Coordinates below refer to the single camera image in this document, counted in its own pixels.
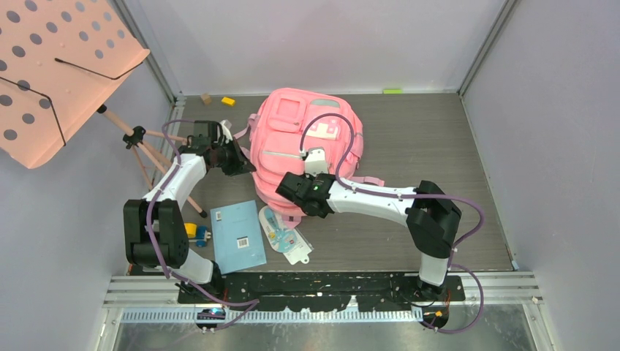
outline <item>backpack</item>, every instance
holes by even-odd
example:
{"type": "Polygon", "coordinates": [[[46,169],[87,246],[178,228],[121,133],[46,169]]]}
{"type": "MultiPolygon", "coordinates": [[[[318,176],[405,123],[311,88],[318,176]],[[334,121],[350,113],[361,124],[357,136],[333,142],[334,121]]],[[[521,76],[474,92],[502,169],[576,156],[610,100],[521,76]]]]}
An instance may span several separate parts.
{"type": "MultiPolygon", "coordinates": [[[[338,97],[293,88],[275,90],[262,103],[258,113],[250,116],[247,128],[235,134],[239,138],[250,130],[252,146],[249,152],[244,152],[257,169],[252,173],[256,192],[272,210],[288,219],[290,227],[299,223],[305,214],[276,194],[276,188],[286,172],[304,173],[304,161],[299,152],[301,135],[308,123],[323,113],[339,113],[353,125],[353,147],[341,167],[340,176],[382,186],[383,181],[377,178],[353,177],[363,153],[362,122],[351,106],[338,97]]],[[[349,133],[349,127],[340,118],[324,117],[310,127],[303,148],[322,147],[328,171],[334,174],[349,144],[349,133]]]]}

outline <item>white wall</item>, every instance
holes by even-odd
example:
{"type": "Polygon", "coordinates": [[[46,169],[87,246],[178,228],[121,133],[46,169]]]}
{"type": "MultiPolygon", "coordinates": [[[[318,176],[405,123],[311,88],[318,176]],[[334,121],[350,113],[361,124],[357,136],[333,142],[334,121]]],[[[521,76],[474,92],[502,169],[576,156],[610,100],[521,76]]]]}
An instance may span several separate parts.
{"type": "Polygon", "coordinates": [[[620,2],[522,1],[466,94],[519,265],[566,350],[618,350],[620,2]]]}
{"type": "MultiPolygon", "coordinates": [[[[170,111],[144,65],[106,105],[152,129],[170,111]]],[[[0,151],[0,350],[84,351],[98,334],[110,276],[127,267],[123,204],[146,190],[122,135],[95,114],[37,169],[0,151]]]]}
{"type": "Polygon", "coordinates": [[[143,8],[185,95],[455,91],[504,2],[126,1],[143,8]]]}

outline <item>white label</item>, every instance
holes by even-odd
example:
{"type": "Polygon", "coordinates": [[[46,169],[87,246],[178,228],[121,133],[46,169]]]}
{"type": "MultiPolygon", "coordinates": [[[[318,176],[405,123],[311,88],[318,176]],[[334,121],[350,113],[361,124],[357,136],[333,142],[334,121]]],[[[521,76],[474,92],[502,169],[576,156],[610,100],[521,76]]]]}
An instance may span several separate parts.
{"type": "Polygon", "coordinates": [[[248,241],[248,237],[244,237],[244,238],[239,238],[237,239],[237,249],[242,249],[244,247],[248,247],[250,246],[250,243],[248,241]]]}

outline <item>green sticky note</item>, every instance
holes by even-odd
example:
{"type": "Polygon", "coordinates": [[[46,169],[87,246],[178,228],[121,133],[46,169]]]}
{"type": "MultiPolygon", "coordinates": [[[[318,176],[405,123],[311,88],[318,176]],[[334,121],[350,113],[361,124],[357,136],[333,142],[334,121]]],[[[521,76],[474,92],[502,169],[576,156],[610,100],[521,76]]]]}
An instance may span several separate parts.
{"type": "Polygon", "coordinates": [[[403,89],[383,89],[383,94],[403,94],[403,89]]]}

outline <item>zipper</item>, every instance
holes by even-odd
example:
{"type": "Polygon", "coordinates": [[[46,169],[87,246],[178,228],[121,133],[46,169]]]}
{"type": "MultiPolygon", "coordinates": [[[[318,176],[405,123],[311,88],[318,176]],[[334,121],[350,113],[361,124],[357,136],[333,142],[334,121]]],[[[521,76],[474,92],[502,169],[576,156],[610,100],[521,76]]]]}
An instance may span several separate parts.
{"type": "Polygon", "coordinates": [[[290,158],[292,158],[292,159],[301,159],[301,156],[299,156],[299,155],[285,154],[284,152],[263,151],[263,153],[264,153],[265,155],[282,156],[282,157],[290,157],[290,158]]]}

